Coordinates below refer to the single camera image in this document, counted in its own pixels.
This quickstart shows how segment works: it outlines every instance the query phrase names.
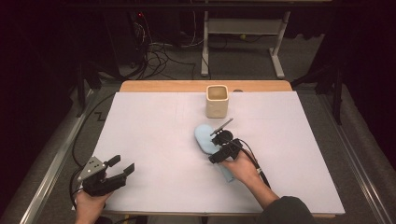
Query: human hand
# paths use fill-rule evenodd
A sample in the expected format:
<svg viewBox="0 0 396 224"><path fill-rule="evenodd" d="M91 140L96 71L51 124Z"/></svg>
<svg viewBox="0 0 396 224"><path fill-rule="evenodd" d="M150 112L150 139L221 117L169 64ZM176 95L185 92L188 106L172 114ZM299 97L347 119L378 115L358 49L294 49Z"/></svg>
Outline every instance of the human hand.
<svg viewBox="0 0 396 224"><path fill-rule="evenodd" d="M76 224L94 224L96 219L101 215L106 200L112 193L113 192L104 196L92 197L84 190L81 190L76 197Z"/></svg>
<svg viewBox="0 0 396 224"><path fill-rule="evenodd" d="M233 176L245 185L252 181L260 180L260 176L257 173L255 166L242 150L239 151L238 156L234 161L223 161L221 164L229 169L233 173Z"/></svg>

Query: table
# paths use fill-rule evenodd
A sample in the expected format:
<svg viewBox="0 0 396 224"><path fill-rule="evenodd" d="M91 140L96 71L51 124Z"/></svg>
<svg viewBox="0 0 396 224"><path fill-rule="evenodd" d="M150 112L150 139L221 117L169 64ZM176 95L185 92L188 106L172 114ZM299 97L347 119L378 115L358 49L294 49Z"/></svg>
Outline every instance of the table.
<svg viewBox="0 0 396 224"><path fill-rule="evenodd" d="M301 104L295 104L299 103L299 100L295 98L295 92L291 91L290 84L282 80L124 82L120 88L120 94L116 96L113 101L105 127L93 155L98 159L106 160L107 157L109 158L115 154L121 154L120 164L108 169L107 173L109 176L118 174L131 162L135 162L135 172L128 177L127 186L117 190L107 202L107 212L134 215L166 214L195 216L251 216L260 213L260 206L254 204L257 202L245 186L239 181L234 181L231 184L226 183L222 174L214 169L215 165L211 164L207 156L199 151L193 139L193 127L190 125L192 119L200 117L199 120L193 120L193 122L196 121L193 125L201 123L203 120L214 125L223 123L222 119L207 120L205 116L202 116L202 113L199 111L197 112L195 108L197 104L200 104L195 102L198 102L201 98L203 98L203 100L205 99L205 87L213 84L227 85L229 91L244 91L249 97L260 98L262 97L260 91L270 91L268 93L270 96L264 94L265 97L260 99L273 102L275 105L278 105L276 102L277 99L271 95L275 96L279 94L281 97L283 97L282 95L287 95L287 98L292 98L292 101L290 101L291 98L288 98L290 108L301 106ZM236 104L236 102L238 102L238 105L245 104L243 101L244 95L244 93L233 92L231 95L230 109L237 108L233 103ZM163 107L153 106L157 104L163 104ZM185 109L188 113L184 114L184 110L172 112L173 104L178 109ZM157 110L155 113L152 113L149 110L145 110L145 106L151 106L149 108L150 110ZM271 109L268 110L269 112L266 116L281 118L283 116L282 114L288 114L293 117L293 123L288 122L288 124L282 127L281 120L266 119L266 125L269 125L268 127L275 127L274 130L267 129L259 133L245 133L246 130L257 129L257 127L253 127L255 126L254 123L249 124L251 127L246 127L246 125L248 125L248 120L245 119L243 122L239 121L239 123L238 121L233 121L234 124L232 122L228 130L237 134L237 137L251 143L250 146L253 146L253 151L262 169L266 173L273 189L277 193L280 193L279 196L290 193L290 195L302 198L302 200L307 203L307 206L310 207L311 211L317 210L317 212L313 212L314 216L317 217L333 217L334 214L345 213L330 175L328 174L327 167L324 164L324 160L321 158L313 134L309 133L312 131L310 131L302 108L300 107L299 111L294 111L293 109L283 111L277 110L276 112L279 114L274 114L270 110ZM239 112L247 113L244 109L239 110ZM180 124L182 124L181 127L183 127L183 130L177 128L180 126L174 126ZM286 128L288 125L291 125L293 129L298 132L290 136L289 141L282 141L282 129ZM308 135L300 136L301 133L304 133L304 129L307 132L309 131ZM271 146L278 145L278 147L275 146L272 151L266 150L266 155L263 157L262 153L257 149L257 142L255 141L261 141L263 135L271 135L271 132L279 132L280 135L274 135L274 138L268 137L265 141ZM301 141L298 139L299 137L304 137L305 140ZM288 166L292 166L290 167L292 172L306 168L308 172L322 170L320 176L306 176L306 174L297 173L301 179L291 180L287 177L289 174L285 174L290 170L282 171L282 169L276 169L276 167L280 165L280 160L283 159L274 158L278 160L278 162L274 163L273 161L268 161L266 157L278 157L279 155L283 157L284 155L288 155L288 152L286 152L286 154L282 152L282 147L284 146L282 144L285 143L289 144L288 147L294 147L296 144L303 143L303 151L305 148L314 149L309 152L307 157L308 159L315 158L313 161L309 162L309 164L316 166L317 169L312 169L312 167L307 166L307 164L298 164L296 167L304 167L296 169L293 164L288 162ZM298 155L292 155L292 157L295 157L292 158L294 161L298 161ZM285 178L282 178L282 181L290 180L291 182L288 182L289 184L285 184L282 181L279 182L275 179L275 176L283 176ZM306 191L305 187L298 187L297 185L299 185L299 183L295 181L306 181L307 185L309 185L306 188L310 190L310 192L308 192L308 198L305 198L307 194L304 192ZM323 183L327 183L325 189L322 188ZM321 190L322 193L318 193L318 196L309 197L309 194L315 194L315 192ZM326 207L328 204L332 204L335 209L332 209L331 206Z"/></svg>

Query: hand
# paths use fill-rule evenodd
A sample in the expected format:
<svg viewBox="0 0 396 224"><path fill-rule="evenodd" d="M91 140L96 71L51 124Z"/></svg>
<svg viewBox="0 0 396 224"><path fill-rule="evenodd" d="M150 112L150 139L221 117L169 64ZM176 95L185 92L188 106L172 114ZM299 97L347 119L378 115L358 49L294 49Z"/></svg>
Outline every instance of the hand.
<svg viewBox="0 0 396 224"><path fill-rule="evenodd" d="M236 160L223 161L221 164L229 169L235 178L247 186L262 209L265 209L269 204L279 199L279 197L262 182L256 167L242 150L239 151Z"/></svg>
<svg viewBox="0 0 396 224"><path fill-rule="evenodd" d="M81 190L76 197L76 224L94 224L96 219L101 215L106 200L112 193L113 192L104 196L92 197L84 190Z"/></svg>
<svg viewBox="0 0 396 224"><path fill-rule="evenodd" d="M221 164L229 169L233 173L233 176L245 185L251 181L261 181L255 166L242 150L239 151L234 161L223 161Z"/></svg>

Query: white paper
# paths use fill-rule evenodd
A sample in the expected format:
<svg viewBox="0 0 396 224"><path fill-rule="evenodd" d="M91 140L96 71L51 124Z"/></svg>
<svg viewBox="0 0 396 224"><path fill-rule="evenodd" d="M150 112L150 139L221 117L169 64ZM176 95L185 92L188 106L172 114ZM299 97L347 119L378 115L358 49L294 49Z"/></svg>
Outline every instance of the white paper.
<svg viewBox="0 0 396 224"><path fill-rule="evenodd" d="M344 214L300 100L289 92L233 92L226 127L252 148L274 192L295 196L312 213ZM106 210L153 213L260 213L248 189L227 183L194 139L194 129L214 129L226 119L205 116L204 92L119 92L93 153L107 169L135 171Z"/></svg>

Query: wire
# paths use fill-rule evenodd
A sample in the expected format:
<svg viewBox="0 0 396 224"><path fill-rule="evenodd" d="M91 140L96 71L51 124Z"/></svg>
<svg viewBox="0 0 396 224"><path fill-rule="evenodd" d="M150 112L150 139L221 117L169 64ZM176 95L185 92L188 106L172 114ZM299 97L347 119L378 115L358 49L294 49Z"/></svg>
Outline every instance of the wire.
<svg viewBox="0 0 396 224"><path fill-rule="evenodd" d="M69 181L69 197L70 197L71 203L73 204L73 206L75 207L76 210L77 210L77 205L76 205L76 202L75 202L75 199L74 199L74 194L75 194L77 191L73 191L73 181L74 181L74 179L76 178L76 175L77 175L79 172L82 171L82 169L83 169L83 167L78 167L78 169L72 174L72 176L71 176L71 178L70 178L70 181Z"/></svg>
<svg viewBox="0 0 396 224"><path fill-rule="evenodd" d="M194 44L194 41L195 41L195 36L196 36L196 33L197 33L197 21L196 21L196 17L195 17L195 11L192 12L192 15L194 17L194 36L192 38L191 43L188 46L184 46L184 47L192 46Z"/></svg>
<svg viewBox="0 0 396 224"><path fill-rule="evenodd" d="M233 144L235 147L238 147L240 150L242 150L245 153L245 155L247 155L247 157L250 159L250 161L253 163L254 167L259 171L259 175L262 178L262 181L268 186L268 188L271 188L267 177L265 176L264 172L262 171L262 168L260 167L259 163L256 160L256 157L253 154L253 151L251 150L250 146L244 140L236 138L236 140L239 140L239 141L243 142L247 146L247 148L251 152L251 155L244 148L238 146L235 142L230 141L230 140L225 139L225 138L221 138L221 140L226 141L229 144Z"/></svg>
<svg viewBox="0 0 396 224"><path fill-rule="evenodd" d="M165 47L163 47L163 54L164 54L164 55L166 55L166 57L169 59L169 61L172 61L172 62L174 62L174 63L180 63L180 64L192 65L192 70L191 70L191 79L192 79L192 80L194 80L194 69L195 69L196 63L182 63L182 62L179 62L179 61L176 61L176 60L172 59L171 57L169 57L169 55L168 55L168 54L166 54Z"/></svg>
<svg viewBox="0 0 396 224"><path fill-rule="evenodd" d="M147 78L149 78L149 77L154 77L154 76L160 74L160 73L165 69L165 67L166 67L167 59L165 60L164 58L161 58L161 57L157 54L157 52L153 52L153 51L152 51L151 53L157 56L156 58L157 58L159 64L158 64L158 66L155 67L155 69L152 68L152 67L153 67L152 65L149 65L149 67L150 67L151 69L153 69L154 71L153 71L150 75L148 75L148 76L141 77L142 79L147 79ZM158 69L159 69L161 66L163 66L163 69L162 69L161 71L157 72Z"/></svg>
<svg viewBox="0 0 396 224"><path fill-rule="evenodd" d="M195 47L198 46L200 44L204 43L204 40L202 39L200 42L193 44L193 45L187 45L187 46L181 46L182 48L189 48L189 47Z"/></svg>
<svg viewBox="0 0 396 224"><path fill-rule="evenodd" d="M143 14L143 12L141 12L141 13L142 13L143 19L145 20L146 27L148 28L148 37L149 37L150 43L152 44L152 38L151 38L151 34L150 34L149 23L148 23L148 21L146 20L145 14Z"/></svg>
<svg viewBox="0 0 396 224"><path fill-rule="evenodd" d="M137 44L137 41L135 42L135 43L136 43L136 47L137 47L137 48L140 48L140 47L142 47L143 44L145 43L146 32L145 32L145 28L143 28L142 25L140 25L140 24L137 23L137 22L134 22L134 30L135 30L135 27L136 27L136 26L138 27L137 33L135 33L136 38L138 38L138 37L140 36L140 34L142 35L142 41L140 41L140 44Z"/></svg>
<svg viewBox="0 0 396 224"><path fill-rule="evenodd" d="M205 60L205 58L204 58L204 55L201 54L201 58L202 58L202 60L204 61L204 63L206 64L206 66L207 66L207 74L208 74L208 76L209 76L209 80L212 80L212 73L210 72L209 64L207 64L207 62L206 62L206 60Z"/></svg>
<svg viewBox="0 0 396 224"><path fill-rule="evenodd" d="M108 98L114 96L115 94L116 94L115 92L114 92L114 93L111 93L111 94L108 95L105 99L103 99L102 101L100 101L100 102L93 108L93 110L91 110L91 112L87 115L87 117L84 119L84 121L82 121L81 127L79 128L79 130L78 130L78 132L77 132L77 134L76 134L76 138L75 138L75 141L74 141L73 146L72 146L72 157L73 157L74 162L76 163L76 165L77 165L79 168L83 168L83 167L85 166L85 164L84 164L84 165L81 165L81 164L78 162L78 160L77 160L77 158L76 158L76 152L75 152L75 150L76 150L76 143L77 143L77 140L78 140L79 135L81 134L81 130L83 129L85 123L87 122L88 118L91 116L91 114L93 113L93 111L94 111L99 105L101 105L105 100L107 100Z"/></svg>

